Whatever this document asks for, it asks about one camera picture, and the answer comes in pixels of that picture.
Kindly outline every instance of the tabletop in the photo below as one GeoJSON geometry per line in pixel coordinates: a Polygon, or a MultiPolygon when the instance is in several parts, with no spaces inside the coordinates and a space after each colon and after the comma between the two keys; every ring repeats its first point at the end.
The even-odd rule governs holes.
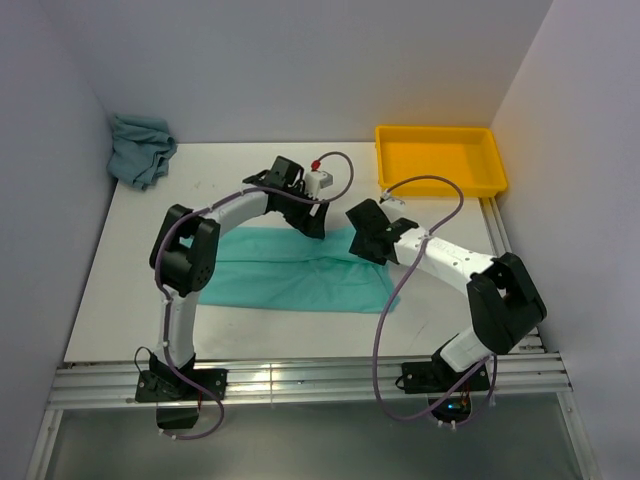
{"type": "MultiPolygon", "coordinates": [[[[326,229],[349,224],[344,212],[365,198],[378,198],[374,143],[181,144],[167,177],[145,192],[119,183],[65,355],[66,362],[130,361],[138,346],[155,347],[161,302],[148,259],[167,209],[176,203],[201,207],[237,191],[242,179],[268,169],[282,155],[305,168],[320,154],[340,150],[355,166],[349,192],[329,208],[326,229]]],[[[344,186],[348,168],[340,157],[323,161],[334,185],[344,186]]],[[[407,200],[406,217],[429,227],[454,209],[455,198],[407,200]]],[[[250,226],[287,227],[270,213],[250,226]]],[[[438,236],[470,250],[491,254],[480,202],[467,199],[438,236]]],[[[405,271],[391,266],[394,282],[405,271]]],[[[381,355],[428,355],[470,325],[467,299],[444,282],[416,272],[401,302],[387,317],[381,355]]],[[[376,314],[293,312],[198,306],[194,345],[199,359],[295,359],[366,357],[372,352],[376,314]]]]}

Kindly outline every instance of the folded towel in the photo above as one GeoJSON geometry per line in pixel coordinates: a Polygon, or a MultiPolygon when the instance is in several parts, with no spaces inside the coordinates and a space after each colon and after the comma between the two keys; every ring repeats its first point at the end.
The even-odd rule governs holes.
{"type": "Polygon", "coordinates": [[[393,282],[386,266],[349,253],[354,235],[352,227],[327,232],[324,240],[284,228],[236,228],[220,239],[199,303],[379,313],[393,282]]]}
{"type": "Polygon", "coordinates": [[[169,173],[169,159],[176,150],[166,121],[116,114],[113,156],[107,171],[133,188],[145,190],[169,173]]]}

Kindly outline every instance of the gray floor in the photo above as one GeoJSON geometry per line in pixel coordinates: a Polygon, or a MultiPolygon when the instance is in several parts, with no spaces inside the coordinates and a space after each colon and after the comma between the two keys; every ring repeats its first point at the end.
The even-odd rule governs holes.
{"type": "Polygon", "coordinates": [[[535,395],[498,397],[456,433],[393,422],[372,402],[231,407],[219,432],[193,442],[159,437],[152,410],[72,412],[47,478],[577,479],[579,469],[556,396],[535,395]]]}

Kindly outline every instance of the yellow bin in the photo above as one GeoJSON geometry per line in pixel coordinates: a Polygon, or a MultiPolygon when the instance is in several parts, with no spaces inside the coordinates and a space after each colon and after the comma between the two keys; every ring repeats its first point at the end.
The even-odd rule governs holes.
{"type": "MultiPolygon", "coordinates": [[[[498,147],[488,128],[376,128],[378,183],[382,188],[417,175],[439,175],[456,183],[466,196],[493,197],[507,188],[498,147]]],[[[418,180],[397,188],[396,196],[455,196],[448,185],[418,180]]]]}

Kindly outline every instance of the folded fabric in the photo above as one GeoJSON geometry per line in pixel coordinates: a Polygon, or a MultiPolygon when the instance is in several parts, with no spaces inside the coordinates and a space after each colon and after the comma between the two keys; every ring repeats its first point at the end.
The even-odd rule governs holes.
{"type": "Polygon", "coordinates": [[[215,273],[199,303],[379,313],[393,282],[386,266],[349,253],[354,234],[348,227],[317,240],[290,229],[236,228],[220,239],[215,273]]]}
{"type": "Polygon", "coordinates": [[[107,171],[133,188],[145,190],[169,173],[169,159],[176,150],[166,121],[116,114],[107,171]]]}

